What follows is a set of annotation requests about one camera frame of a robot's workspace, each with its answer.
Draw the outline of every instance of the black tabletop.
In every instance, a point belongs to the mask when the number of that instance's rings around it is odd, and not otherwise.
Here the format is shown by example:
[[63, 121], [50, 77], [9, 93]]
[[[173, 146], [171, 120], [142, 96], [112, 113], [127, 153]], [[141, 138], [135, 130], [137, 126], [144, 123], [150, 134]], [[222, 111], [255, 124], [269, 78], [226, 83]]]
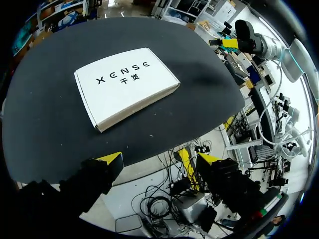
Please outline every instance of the black tabletop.
[[[99, 133], [73, 73], [142, 47], [169, 67], [180, 87]], [[152, 157], [209, 132], [243, 106], [226, 67], [187, 27], [138, 17], [90, 21], [44, 39], [19, 64], [4, 110], [4, 155], [14, 180], [57, 183], [90, 157], [121, 151], [125, 165]]]

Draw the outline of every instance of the cardboard box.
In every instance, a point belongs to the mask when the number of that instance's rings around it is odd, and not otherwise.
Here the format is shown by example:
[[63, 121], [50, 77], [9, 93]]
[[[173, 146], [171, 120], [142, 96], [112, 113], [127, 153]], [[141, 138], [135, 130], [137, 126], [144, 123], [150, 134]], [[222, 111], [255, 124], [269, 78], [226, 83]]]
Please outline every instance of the cardboard box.
[[230, 2], [230, 4], [231, 4], [233, 7], [236, 6], [236, 3], [234, 3], [234, 1], [229, 1], [229, 2]]
[[43, 10], [40, 14], [40, 20], [45, 19], [46, 17], [50, 16], [54, 13], [54, 6], [48, 7], [47, 9]]
[[95, 61], [74, 76], [91, 123], [100, 132], [173, 93], [180, 84], [148, 48]]
[[187, 26], [189, 29], [192, 29], [193, 31], [195, 31], [196, 25], [195, 25], [194, 23], [188, 23], [188, 24], [186, 24], [186, 26]]

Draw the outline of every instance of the white floor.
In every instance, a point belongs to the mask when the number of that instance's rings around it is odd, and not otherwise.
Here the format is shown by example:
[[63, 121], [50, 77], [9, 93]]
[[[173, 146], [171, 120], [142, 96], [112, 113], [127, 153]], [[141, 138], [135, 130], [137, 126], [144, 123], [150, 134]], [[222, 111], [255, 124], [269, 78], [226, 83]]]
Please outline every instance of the white floor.
[[[232, 153], [227, 150], [225, 150], [225, 144], [221, 135], [221, 132], [219, 131], [219, 128], [212, 130], [211, 132], [203, 135], [201, 138], [201, 142], [204, 142], [205, 140], [211, 140], [213, 147], [211, 150], [210, 155], [218, 157], [218, 158], [228, 158], [232, 156]], [[164, 160], [164, 155], [159, 155], [161, 159]], [[149, 158], [147, 160], [144, 160], [142, 162], [127, 166], [123, 169], [117, 180], [114, 182], [115, 185], [123, 184], [125, 182], [130, 182], [132, 180], [136, 180], [138, 178], [142, 178], [146, 175], [150, 175], [154, 172], [157, 172], [159, 170], [162, 170], [162, 163], [158, 160], [157, 156]], [[257, 170], [252, 172], [251, 179], [252, 180], [259, 180], [262, 182], [262, 178], [264, 177], [262, 170]], [[267, 190], [267, 184], [266, 182], [262, 182], [262, 192], [265, 192]], [[220, 220], [223, 218], [227, 218], [228, 215], [233, 216], [233, 213], [226, 208], [222, 203], [215, 208], [215, 210], [218, 212], [216, 220]], [[81, 215], [81, 218], [93, 223], [99, 227], [108, 229], [108, 230], [115, 230], [115, 218], [112, 216], [110, 211], [107, 209], [105, 204], [103, 203], [102, 198], [100, 197], [96, 203], [93, 205], [91, 210], [88, 213], [83, 213]], [[212, 229], [209, 232], [210, 235], [214, 237], [222, 238], [226, 236], [226, 234], [216, 225], [213, 225]], [[201, 238], [200, 234], [196, 233], [190, 233], [190, 237], [193, 238]]]

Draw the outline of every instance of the white cabinet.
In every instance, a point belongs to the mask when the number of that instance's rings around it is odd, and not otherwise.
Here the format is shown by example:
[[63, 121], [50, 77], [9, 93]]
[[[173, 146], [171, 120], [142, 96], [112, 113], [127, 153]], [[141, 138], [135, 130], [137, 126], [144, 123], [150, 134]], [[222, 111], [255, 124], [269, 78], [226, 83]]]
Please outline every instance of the white cabinet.
[[236, 12], [236, 9], [227, 0], [219, 2], [218, 5], [220, 6], [220, 8], [216, 8], [216, 12], [215, 14], [213, 14], [213, 17], [215, 17], [216, 20], [222, 23], [228, 21]]

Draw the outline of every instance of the metal shelf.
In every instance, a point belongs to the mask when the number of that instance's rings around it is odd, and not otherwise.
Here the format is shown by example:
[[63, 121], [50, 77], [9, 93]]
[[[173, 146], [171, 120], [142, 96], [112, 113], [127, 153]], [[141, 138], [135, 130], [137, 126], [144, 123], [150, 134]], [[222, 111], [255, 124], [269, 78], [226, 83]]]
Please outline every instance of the metal shelf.
[[213, 10], [213, 11], [216, 11], [216, 9], [214, 7], [212, 7], [211, 5], [208, 5], [208, 8]]
[[78, 2], [78, 3], [72, 4], [72, 5], [70, 5], [70, 6], [67, 6], [67, 7], [65, 7], [65, 8], [62, 8], [62, 9], [60, 9], [59, 11], [54, 12], [54, 13], [51, 14], [50, 16], [47, 16], [47, 17], [46, 17], [45, 19], [43, 19], [42, 21], [45, 21], [45, 20], [49, 19], [50, 17], [52, 17], [52, 16], [54, 16], [54, 15], [60, 13], [60, 12], [63, 12], [63, 11], [65, 11], [65, 10], [69, 9], [69, 8], [72, 8], [72, 7], [75, 7], [75, 6], [79, 6], [79, 5], [83, 5], [83, 2]]
[[198, 17], [198, 16], [195, 16], [195, 15], [189, 13], [189, 12], [176, 9], [176, 8], [174, 8], [174, 7], [172, 7], [172, 6], [169, 6], [168, 8], [169, 8], [169, 9], [172, 9], [172, 10], [175, 10], [175, 11], [179, 11], [179, 12], [185, 13], [185, 14], [187, 14], [187, 15], [189, 15], [189, 16], [192, 16], [192, 17]]
[[52, 6], [53, 4], [55, 4], [56, 2], [59, 2], [59, 1], [61, 1], [61, 0], [55, 0], [55, 1], [50, 2], [49, 4], [43, 6], [43, 7], [41, 8], [41, 11], [44, 10], [44, 9], [46, 9], [46, 8], [48, 8], [48, 7], [50, 7], [50, 6]]
[[30, 21], [31, 20], [31, 18], [33, 18], [34, 16], [36, 16], [36, 13], [35, 14], [33, 14], [31, 17], [29, 17], [25, 22], [27, 23], [28, 21]]
[[27, 40], [22, 45], [22, 47], [20, 47], [20, 49], [13, 56], [16, 56], [20, 52], [20, 50], [25, 47], [25, 45], [27, 44], [27, 42], [30, 40], [31, 37], [32, 37], [32, 34], [27, 38]]

